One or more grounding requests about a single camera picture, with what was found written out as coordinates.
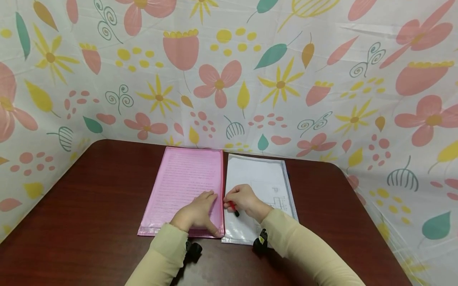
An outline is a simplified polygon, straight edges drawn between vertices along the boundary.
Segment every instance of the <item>table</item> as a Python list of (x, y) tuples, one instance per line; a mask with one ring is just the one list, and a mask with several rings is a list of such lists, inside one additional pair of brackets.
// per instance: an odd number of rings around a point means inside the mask
[[(152, 240), (136, 233), (164, 149), (94, 143), (0, 244), (0, 284), (124, 285)], [(367, 285), (411, 285), (336, 166), (286, 159), (286, 167), (301, 224)], [(274, 251), (259, 259), (248, 246), (196, 241), (202, 257), (173, 285), (313, 285)]]

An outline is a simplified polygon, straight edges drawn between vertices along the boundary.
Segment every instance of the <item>shower curtain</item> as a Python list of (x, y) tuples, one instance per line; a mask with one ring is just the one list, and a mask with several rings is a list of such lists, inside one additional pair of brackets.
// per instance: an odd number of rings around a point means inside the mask
[(0, 6), (0, 239), (108, 138), (335, 164), (412, 284), (458, 278), (455, 0)]

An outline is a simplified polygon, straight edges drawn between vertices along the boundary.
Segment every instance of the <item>left hand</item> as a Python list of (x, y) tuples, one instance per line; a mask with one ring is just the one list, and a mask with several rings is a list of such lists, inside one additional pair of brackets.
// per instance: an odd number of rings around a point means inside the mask
[(218, 197), (212, 190), (203, 192), (189, 204), (182, 207), (173, 217), (170, 224), (188, 232), (191, 226), (206, 227), (215, 237), (219, 237), (218, 228), (210, 221), (209, 211)]

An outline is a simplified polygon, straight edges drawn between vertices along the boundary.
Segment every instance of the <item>pen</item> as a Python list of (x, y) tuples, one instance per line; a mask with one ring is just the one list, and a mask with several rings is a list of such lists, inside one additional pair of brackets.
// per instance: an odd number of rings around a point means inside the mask
[(235, 209), (235, 205), (234, 205), (234, 203), (233, 203), (231, 200), (229, 201), (229, 205), (231, 206), (231, 208), (234, 209), (234, 214), (235, 214), (235, 216), (236, 216), (236, 217), (239, 217), (240, 214), (239, 214), (239, 212)]

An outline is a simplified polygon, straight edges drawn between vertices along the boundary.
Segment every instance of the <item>white paper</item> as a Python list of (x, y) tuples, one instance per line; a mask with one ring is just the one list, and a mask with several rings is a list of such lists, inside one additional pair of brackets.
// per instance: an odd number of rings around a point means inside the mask
[[(225, 193), (244, 183), (251, 186), (260, 200), (298, 220), (283, 160), (229, 154)], [(261, 226), (244, 211), (239, 213), (240, 216), (236, 217), (224, 210), (226, 235), (221, 242), (252, 245), (261, 233)]]

